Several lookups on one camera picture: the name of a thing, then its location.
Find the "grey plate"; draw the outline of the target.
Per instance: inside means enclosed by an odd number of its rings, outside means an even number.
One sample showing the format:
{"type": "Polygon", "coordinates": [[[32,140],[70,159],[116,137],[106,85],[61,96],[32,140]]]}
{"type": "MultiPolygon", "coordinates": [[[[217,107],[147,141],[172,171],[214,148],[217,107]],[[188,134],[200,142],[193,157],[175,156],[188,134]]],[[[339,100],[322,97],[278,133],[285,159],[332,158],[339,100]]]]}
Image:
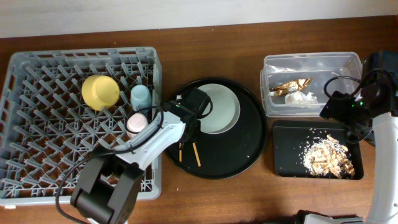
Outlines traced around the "grey plate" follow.
{"type": "Polygon", "coordinates": [[[230,130],[238,121],[240,103],[236,94],[228,87],[210,83],[199,87],[207,93],[213,103],[211,113],[202,118],[201,132],[206,134],[221,134],[230,130]]]}

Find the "blue cup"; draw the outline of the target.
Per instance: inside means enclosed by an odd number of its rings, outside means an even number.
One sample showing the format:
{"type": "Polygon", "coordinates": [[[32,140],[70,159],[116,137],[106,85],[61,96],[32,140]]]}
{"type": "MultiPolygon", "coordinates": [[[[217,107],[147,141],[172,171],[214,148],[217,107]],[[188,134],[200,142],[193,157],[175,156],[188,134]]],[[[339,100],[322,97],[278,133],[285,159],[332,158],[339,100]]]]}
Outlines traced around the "blue cup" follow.
{"type": "Polygon", "coordinates": [[[152,106],[152,96],[148,87],[136,85],[131,90],[131,106],[134,111],[146,113],[152,106]]]}

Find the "wooden chopstick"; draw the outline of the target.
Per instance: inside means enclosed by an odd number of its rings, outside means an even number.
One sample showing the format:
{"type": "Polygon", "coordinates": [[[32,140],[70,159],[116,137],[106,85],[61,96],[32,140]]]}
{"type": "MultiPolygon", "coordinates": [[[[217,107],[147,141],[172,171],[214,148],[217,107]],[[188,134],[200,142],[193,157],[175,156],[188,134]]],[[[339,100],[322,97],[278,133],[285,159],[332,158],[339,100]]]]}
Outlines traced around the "wooden chopstick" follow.
{"type": "Polygon", "coordinates": [[[183,146],[183,144],[180,142],[178,144],[178,161],[179,162],[182,162],[182,146],[183,146]]]}
{"type": "Polygon", "coordinates": [[[193,150],[194,150],[194,153],[195,153],[195,158],[196,158],[196,161],[197,161],[197,165],[198,165],[198,167],[201,167],[201,161],[200,161],[200,157],[199,157],[199,155],[198,155],[198,150],[197,150],[197,145],[196,145],[196,143],[193,142],[193,143],[192,143],[192,146],[193,146],[193,150]]]}

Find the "pink cup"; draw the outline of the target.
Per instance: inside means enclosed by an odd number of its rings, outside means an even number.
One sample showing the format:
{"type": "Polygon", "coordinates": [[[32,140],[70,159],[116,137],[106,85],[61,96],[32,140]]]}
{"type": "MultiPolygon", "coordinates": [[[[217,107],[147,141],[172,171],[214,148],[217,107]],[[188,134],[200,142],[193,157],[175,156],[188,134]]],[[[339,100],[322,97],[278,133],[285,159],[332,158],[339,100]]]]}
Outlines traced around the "pink cup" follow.
{"type": "Polygon", "coordinates": [[[142,113],[135,113],[127,120],[126,133],[132,139],[148,125],[147,118],[142,113]]]}

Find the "white tissue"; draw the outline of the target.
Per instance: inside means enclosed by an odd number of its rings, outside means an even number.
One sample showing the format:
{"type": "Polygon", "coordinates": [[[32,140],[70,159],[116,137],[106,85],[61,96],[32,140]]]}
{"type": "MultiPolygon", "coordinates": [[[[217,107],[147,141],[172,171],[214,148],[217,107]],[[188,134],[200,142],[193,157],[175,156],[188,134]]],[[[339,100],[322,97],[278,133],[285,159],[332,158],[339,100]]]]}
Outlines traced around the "white tissue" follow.
{"type": "Polygon", "coordinates": [[[317,97],[312,92],[304,94],[301,91],[295,91],[285,96],[285,104],[287,105],[306,105],[317,103],[317,97]]]}

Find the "gold snack wrapper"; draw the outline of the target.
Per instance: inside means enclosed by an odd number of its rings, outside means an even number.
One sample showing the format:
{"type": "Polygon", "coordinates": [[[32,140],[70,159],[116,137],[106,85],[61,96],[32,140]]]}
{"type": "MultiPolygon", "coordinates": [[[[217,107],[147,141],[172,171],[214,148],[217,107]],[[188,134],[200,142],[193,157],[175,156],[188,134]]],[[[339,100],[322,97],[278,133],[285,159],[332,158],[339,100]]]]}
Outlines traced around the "gold snack wrapper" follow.
{"type": "Polygon", "coordinates": [[[282,96],[296,91],[301,91],[311,84],[313,78],[299,78],[287,83],[277,85],[270,89],[274,96],[282,96]]]}

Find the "yellow bowl with food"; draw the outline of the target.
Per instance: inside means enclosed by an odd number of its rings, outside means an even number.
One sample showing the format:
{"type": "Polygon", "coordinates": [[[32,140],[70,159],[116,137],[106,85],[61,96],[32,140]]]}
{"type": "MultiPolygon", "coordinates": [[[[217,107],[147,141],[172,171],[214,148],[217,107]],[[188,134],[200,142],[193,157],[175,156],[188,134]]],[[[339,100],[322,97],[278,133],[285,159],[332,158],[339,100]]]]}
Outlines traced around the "yellow bowl with food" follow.
{"type": "Polygon", "coordinates": [[[82,86],[84,102],[92,109],[101,111],[110,108],[119,100],[119,86],[114,79],[105,75],[92,75],[82,86]]]}

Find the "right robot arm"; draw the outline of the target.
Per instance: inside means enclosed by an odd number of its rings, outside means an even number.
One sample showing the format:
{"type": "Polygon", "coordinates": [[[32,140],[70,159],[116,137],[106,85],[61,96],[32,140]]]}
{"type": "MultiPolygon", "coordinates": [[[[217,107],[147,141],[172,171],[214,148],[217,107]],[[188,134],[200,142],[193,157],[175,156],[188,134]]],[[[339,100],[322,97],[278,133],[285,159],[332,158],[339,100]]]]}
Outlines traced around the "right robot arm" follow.
{"type": "Polygon", "coordinates": [[[367,56],[352,93],[328,93],[320,116],[375,146],[374,190],[366,223],[397,223],[397,53],[367,56]]]}

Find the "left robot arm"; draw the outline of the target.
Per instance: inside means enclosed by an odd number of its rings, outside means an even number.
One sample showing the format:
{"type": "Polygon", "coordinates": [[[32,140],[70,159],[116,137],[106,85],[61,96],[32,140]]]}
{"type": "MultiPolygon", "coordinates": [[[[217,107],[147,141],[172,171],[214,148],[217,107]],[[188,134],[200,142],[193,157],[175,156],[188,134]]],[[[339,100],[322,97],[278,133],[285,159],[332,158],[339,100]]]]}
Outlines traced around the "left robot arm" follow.
{"type": "Polygon", "coordinates": [[[97,223],[125,223],[134,210],[145,170],[169,146],[200,133],[200,120],[213,109],[198,88],[156,108],[156,117],[130,141],[112,150],[98,147],[84,159],[70,203],[97,223]]]}

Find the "grey dishwasher rack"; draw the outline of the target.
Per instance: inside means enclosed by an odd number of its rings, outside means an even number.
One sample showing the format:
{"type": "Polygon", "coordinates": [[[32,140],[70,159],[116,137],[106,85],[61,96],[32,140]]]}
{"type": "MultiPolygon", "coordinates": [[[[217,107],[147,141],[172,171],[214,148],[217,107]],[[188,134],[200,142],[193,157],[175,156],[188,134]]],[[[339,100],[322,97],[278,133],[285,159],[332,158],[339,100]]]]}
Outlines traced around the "grey dishwasher rack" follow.
{"type": "Polygon", "coordinates": [[[69,169],[103,146],[128,140],[131,89],[161,101],[162,67],[152,47],[17,52],[1,95],[1,205],[68,203],[80,173],[69,169]],[[92,75],[116,81],[119,100],[101,111],[83,100],[92,75]]]}

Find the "pile of food scraps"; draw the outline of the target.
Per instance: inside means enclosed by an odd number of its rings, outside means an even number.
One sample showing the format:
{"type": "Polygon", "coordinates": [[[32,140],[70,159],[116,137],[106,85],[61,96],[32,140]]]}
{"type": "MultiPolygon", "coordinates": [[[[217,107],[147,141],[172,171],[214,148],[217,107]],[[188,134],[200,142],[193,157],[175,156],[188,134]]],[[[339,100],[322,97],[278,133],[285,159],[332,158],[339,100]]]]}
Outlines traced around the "pile of food scraps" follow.
{"type": "Polygon", "coordinates": [[[300,154],[301,164],[315,177],[332,175],[338,179],[354,177],[356,170],[347,146],[327,134],[324,138],[314,137],[307,143],[300,154]]]}

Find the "round black tray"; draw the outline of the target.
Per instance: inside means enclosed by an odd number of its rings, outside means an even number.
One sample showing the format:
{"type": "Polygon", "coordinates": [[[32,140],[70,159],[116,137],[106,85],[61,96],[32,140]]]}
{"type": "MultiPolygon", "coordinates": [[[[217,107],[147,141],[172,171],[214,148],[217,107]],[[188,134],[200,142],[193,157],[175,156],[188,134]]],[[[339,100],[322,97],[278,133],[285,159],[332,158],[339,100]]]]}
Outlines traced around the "round black tray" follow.
{"type": "Polygon", "coordinates": [[[193,87],[221,84],[230,88],[241,104],[237,123],[222,134],[201,133],[194,141],[201,167],[198,167],[192,142],[182,147],[182,162],[178,161],[178,144],[169,146],[164,154],[185,172],[204,179],[225,179],[244,172],[262,154],[267,144],[267,117],[261,102],[244,85],[225,78],[204,78],[187,83],[169,98],[176,99],[193,87]]]}

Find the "clear plastic bin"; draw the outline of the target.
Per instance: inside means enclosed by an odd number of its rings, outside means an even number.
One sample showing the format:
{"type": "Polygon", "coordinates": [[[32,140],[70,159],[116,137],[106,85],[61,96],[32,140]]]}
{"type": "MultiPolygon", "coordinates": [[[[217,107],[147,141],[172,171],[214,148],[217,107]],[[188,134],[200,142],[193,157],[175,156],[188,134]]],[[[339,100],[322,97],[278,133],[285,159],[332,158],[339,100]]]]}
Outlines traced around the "clear plastic bin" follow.
{"type": "Polygon", "coordinates": [[[261,71],[261,98],[266,115],[271,118],[317,117],[328,101],[323,91],[333,77],[348,76],[360,79],[362,63],[354,52],[268,55],[261,71]],[[271,88],[300,78],[312,82],[302,90],[317,98],[316,103],[287,105],[285,96],[274,96],[271,88]]]}

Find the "black rectangular tray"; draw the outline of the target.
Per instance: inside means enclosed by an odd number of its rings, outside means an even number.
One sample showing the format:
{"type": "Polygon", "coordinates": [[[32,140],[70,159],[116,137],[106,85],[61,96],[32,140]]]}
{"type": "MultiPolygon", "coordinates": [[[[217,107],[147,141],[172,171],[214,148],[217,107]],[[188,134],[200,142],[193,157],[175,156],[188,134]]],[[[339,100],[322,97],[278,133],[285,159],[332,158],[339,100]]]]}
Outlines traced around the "black rectangular tray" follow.
{"type": "Polygon", "coordinates": [[[272,127],[274,147],[274,168],[282,177],[314,178],[305,167],[305,153],[315,143],[326,139],[327,135],[348,148],[346,155],[352,162],[354,174],[341,171],[344,179],[360,180],[364,176],[359,144],[350,144],[345,139],[346,131],[342,124],[324,121],[277,120],[272,127]]]}

